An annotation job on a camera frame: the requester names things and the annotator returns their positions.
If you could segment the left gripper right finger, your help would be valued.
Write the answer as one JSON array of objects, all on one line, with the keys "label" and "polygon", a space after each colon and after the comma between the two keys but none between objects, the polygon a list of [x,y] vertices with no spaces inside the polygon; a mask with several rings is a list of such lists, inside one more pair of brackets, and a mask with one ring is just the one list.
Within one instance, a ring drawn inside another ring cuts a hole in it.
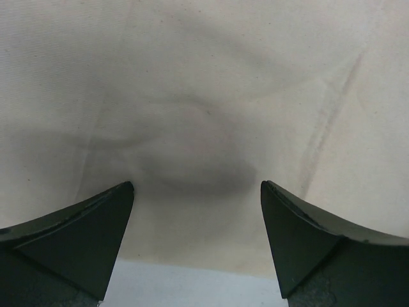
[{"label": "left gripper right finger", "polygon": [[290,306],[407,306],[408,239],[352,223],[261,184],[281,297]]}]

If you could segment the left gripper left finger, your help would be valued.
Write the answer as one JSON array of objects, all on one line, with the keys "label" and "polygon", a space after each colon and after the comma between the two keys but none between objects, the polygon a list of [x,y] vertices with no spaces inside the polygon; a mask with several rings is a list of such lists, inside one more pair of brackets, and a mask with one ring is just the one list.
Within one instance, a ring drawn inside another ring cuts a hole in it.
[{"label": "left gripper left finger", "polygon": [[1,229],[1,306],[98,306],[134,203],[123,182]]}]

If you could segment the beige cloth surgical kit wrap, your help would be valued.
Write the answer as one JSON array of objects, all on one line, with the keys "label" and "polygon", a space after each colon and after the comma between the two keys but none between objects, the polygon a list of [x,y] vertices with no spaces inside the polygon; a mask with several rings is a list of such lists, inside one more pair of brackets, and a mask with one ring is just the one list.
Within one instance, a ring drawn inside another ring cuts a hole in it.
[{"label": "beige cloth surgical kit wrap", "polygon": [[1,226],[131,181],[123,258],[269,276],[264,180],[408,236],[407,1],[1,2]]}]

